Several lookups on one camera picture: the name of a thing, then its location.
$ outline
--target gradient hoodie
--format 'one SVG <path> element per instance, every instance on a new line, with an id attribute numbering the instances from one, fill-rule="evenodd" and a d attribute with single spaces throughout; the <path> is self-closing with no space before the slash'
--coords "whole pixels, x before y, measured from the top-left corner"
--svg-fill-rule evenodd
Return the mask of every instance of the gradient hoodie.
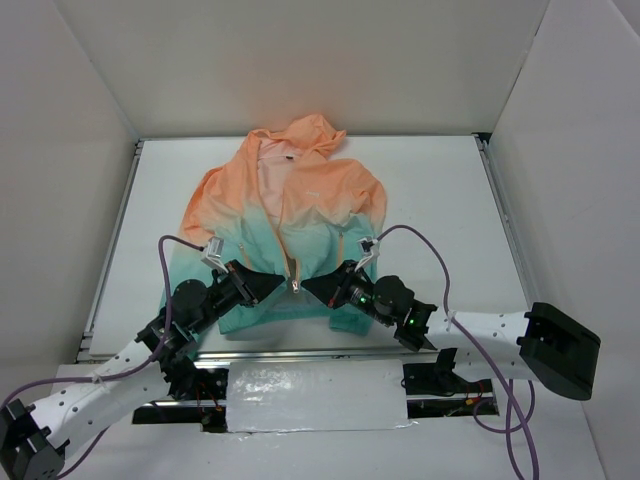
<path id="1" fill-rule="evenodd" d="M 179 236 L 205 245 L 224 239 L 222 260 L 287 277 L 254 308 L 237 306 L 218 322 L 220 333 L 290 318 L 329 316 L 332 329 L 365 335 L 372 320 L 349 306 L 333 311 L 300 282 L 360 258 L 358 239 L 382 229 L 386 194 L 357 160 L 329 160 L 345 131 L 322 115 L 294 121 L 282 132 L 253 130 L 235 156 L 207 172 L 187 206 Z M 211 283 L 199 253 L 176 245 L 173 286 L 196 278 Z M 367 268 L 375 277 L 375 265 Z"/>

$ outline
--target white table surface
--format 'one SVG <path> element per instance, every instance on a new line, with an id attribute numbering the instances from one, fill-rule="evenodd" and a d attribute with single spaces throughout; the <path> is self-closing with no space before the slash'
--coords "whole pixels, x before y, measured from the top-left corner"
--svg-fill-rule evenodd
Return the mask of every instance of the white table surface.
<path id="1" fill-rule="evenodd" d="M 331 360 L 332 362 L 348 361 Z M 58 376 L 84 375 L 91 365 L 61 366 Z M 57 385 L 55 390 L 64 388 Z M 333 388 L 327 383 L 327 389 Z M 528 387 L 516 395 L 528 408 Z M 505 396 L 496 392 L 501 411 Z M 539 387 L 530 422 L 545 480 L 605 480 L 580 402 Z M 369 411 L 372 418 L 377 415 Z M 504 417 L 483 417 L 503 427 Z M 525 478 L 531 466 L 521 432 L 514 436 Z M 78 455 L 68 459 L 72 465 Z M 513 480 L 504 436 L 479 428 L 471 417 L 424 418 L 407 428 L 368 431 L 205 434 L 196 424 L 113 425 L 69 480 L 185 479 L 402 479 Z"/>
<path id="2" fill-rule="evenodd" d="M 204 173 L 229 161 L 242 138 L 146 141 L 95 317 L 91 354 L 115 354 L 157 314 L 162 276 L 156 243 L 175 233 Z M 509 312 L 526 301 L 476 143 L 461 137 L 348 137 L 333 158 L 353 157 L 384 185 L 385 226 L 410 224 L 440 249 L 452 308 Z M 170 256 L 172 245 L 167 244 Z M 409 232 L 381 246 L 379 274 L 394 274 L 424 302 L 442 303 L 443 275 Z M 205 337 L 201 351 L 297 351 L 398 346 L 374 324 L 366 337 L 332 332 L 326 318 L 287 320 Z"/>

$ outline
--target hoodie sleeve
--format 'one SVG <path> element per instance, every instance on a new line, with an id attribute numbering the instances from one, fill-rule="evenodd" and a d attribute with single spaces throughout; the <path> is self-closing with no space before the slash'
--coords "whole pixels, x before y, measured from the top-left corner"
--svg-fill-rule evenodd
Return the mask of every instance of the hoodie sleeve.
<path id="1" fill-rule="evenodd" d="M 350 182 L 354 200 L 354 211 L 364 213 L 371 220 L 371 225 L 379 235 L 382 232 L 384 217 L 387 212 L 387 194 L 384 187 L 369 170 L 354 160 L 358 168 Z"/>
<path id="2" fill-rule="evenodd" d="M 209 170 L 193 192 L 187 209 L 184 212 L 182 223 L 180 224 L 180 231 L 178 233 L 180 238 L 202 246 L 214 235 L 213 230 L 208 230 L 203 226 L 211 223 L 203 221 L 203 217 L 205 216 L 204 211 L 206 210 L 204 196 L 209 181 L 213 181 L 213 177 L 222 170 L 222 168 L 223 167 L 219 167 Z"/>

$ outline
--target zipper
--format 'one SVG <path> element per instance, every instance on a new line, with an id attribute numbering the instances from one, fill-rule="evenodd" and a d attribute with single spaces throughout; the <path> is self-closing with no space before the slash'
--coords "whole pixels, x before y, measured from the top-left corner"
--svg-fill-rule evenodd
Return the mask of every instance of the zipper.
<path id="1" fill-rule="evenodd" d="M 336 268 L 342 265 L 342 257 L 344 256 L 344 234 L 340 232 L 338 237 L 338 261 L 336 262 Z"/>
<path id="2" fill-rule="evenodd" d="M 247 254 L 247 251 L 244 249 L 244 244 L 239 243 L 238 248 L 240 248 L 240 252 L 242 252 L 242 256 L 244 257 L 244 266 L 247 267 L 248 269 L 253 269 L 253 267 L 251 266 L 251 260 L 249 260 L 249 255 Z"/>
<path id="3" fill-rule="evenodd" d="M 280 228 L 280 224 L 278 224 L 278 229 L 276 229 L 276 227 L 273 226 L 273 224 L 271 223 L 271 220 L 269 219 L 269 216 L 267 215 L 267 209 L 264 207 L 264 202 L 262 201 L 262 197 L 260 195 L 258 195 L 258 200 L 260 201 L 260 206 L 262 207 L 262 212 L 264 213 L 264 218 L 266 220 L 266 222 L 269 224 L 269 226 L 271 227 L 271 231 L 273 232 L 273 236 L 276 237 L 276 242 L 278 243 L 278 246 L 280 247 L 280 253 L 282 253 L 282 260 L 284 262 L 284 271 L 287 274 L 288 278 L 291 278 L 291 269 L 289 268 L 289 255 L 287 254 L 287 251 L 284 249 L 284 245 L 282 244 L 282 240 L 280 240 L 280 235 L 278 235 L 278 229 Z M 280 210 L 280 222 L 282 222 L 282 210 Z"/>
<path id="4" fill-rule="evenodd" d="M 300 293 L 300 265 L 298 259 L 294 259 L 296 262 L 296 278 L 291 280 L 291 288 L 293 288 L 293 293 Z"/>

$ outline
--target white backdrop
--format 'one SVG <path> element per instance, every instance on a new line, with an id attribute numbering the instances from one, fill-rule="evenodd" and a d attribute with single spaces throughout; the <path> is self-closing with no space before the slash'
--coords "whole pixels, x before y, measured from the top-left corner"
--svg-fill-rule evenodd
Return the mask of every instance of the white backdrop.
<path id="1" fill-rule="evenodd" d="M 541 298 L 602 338 L 585 410 L 611 480 L 640 471 L 640 413 L 619 410 L 640 395 L 638 78 L 611 1 L 554 1 L 490 143 Z"/>
<path id="2" fill-rule="evenodd" d="M 0 45 L 6 392 L 75 358 L 134 140 L 51 2 L 1 2 Z"/>
<path id="3" fill-rule="evenodd" d="M 548 0 L 56 0 L 142 137 L 493 130 Z"/>

